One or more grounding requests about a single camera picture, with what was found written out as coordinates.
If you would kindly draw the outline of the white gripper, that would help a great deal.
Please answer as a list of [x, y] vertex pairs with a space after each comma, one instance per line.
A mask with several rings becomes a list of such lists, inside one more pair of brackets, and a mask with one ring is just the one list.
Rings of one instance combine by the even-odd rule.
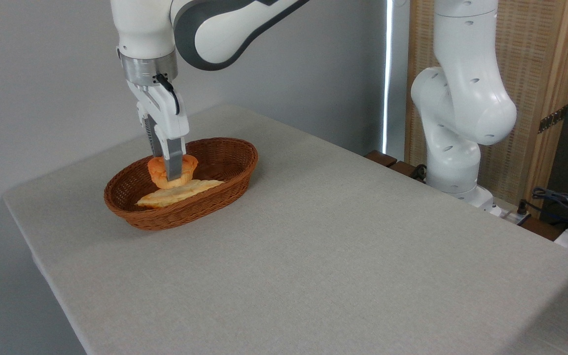
[[128, 87], [139, 101], [140, 122], [152, 155], [164, 158], [167, 180], [180, 178], [186, 153], [185, 136], [189, 133], [183, 99], [169, 79], [154, 79], [152, 85], [128, 81]]

